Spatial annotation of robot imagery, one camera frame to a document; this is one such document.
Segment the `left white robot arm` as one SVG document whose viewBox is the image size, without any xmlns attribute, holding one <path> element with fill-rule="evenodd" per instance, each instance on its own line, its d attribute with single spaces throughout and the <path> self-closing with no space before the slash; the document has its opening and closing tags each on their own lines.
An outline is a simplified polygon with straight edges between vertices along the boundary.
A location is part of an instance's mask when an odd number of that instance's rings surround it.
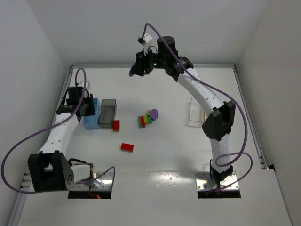
<svg viewBox="0 0 301 226">
<path fill-rule="evenodd" d="M 84 116 L 95 115 L 93 96 L 83 87 L 68 88 L 56 111 L 55 127 L 37 154 L 28 158 L 35 192 L 71 190 L 74 184 L 91 178 L 92 164 L 72 164 L 65 155 L 71 136 Z"/>
</svg>

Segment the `red lego brick front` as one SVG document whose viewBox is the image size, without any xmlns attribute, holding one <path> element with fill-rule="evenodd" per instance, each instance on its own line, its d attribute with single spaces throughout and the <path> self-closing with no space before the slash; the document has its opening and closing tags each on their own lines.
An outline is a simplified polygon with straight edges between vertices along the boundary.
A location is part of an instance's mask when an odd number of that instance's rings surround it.
<svg viewBox="0 0 301 226">
<path fill-rule="evenodd" d="M 127 144 L 127 143 L 122 143 L 120 149 L 122 151 L 126 151 L 126 152 L 133 152 L 134 150 L 134 145 L 132 144 Z"/>
</svg>

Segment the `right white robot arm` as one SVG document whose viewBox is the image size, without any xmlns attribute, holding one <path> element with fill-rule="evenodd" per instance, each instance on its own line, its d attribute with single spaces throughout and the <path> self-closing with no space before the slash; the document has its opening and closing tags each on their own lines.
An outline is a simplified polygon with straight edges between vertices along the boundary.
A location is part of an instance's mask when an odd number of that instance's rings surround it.
<svg viewBox="0 0 301 226">
<path fill-rule="evenodd" d="M 131 76 L 144 76 L 153 69 L 163 69 L 177 83 L 186 88 L 189 93 L 203 108 L 207 119 L 202 125 L 205 135 L 210 139 L 213 161 L 220 155 L 225 155 L 224 160 L 218 164 L 212 162 L 210 167 L 212 179 L 219 184 L 233 172 L 233 167 L 227 165 L 229 161 L 229 133 L 234 123 L 236 106 L 233 101 L 224 101 L 211 89 L 200 83 L 200 77 L 194 69 L 193 63 L 186 57 L 179 57 L 175 40 L 171 36 L 157 39 L 158 52 L 150 49 L 152 37 L 148 34 L 140 36 L 138 42 L 143 50 L 136 54 L 136 62 L 132 65 Z"/>
</svg>

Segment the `red green lego pile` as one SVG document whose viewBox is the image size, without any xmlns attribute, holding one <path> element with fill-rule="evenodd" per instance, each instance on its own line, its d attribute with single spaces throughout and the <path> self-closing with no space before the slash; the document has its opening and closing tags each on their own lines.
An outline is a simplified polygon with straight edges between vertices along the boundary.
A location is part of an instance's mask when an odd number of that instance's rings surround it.
<svg viewBox="0 0 301 226">
<path fill-rule="evenodd" d="M 139 128 L 145 128 L 147 125 L 152 124 L 151 110 L 148 110 L 145 115 L 138 116 Z"/>
</svg>

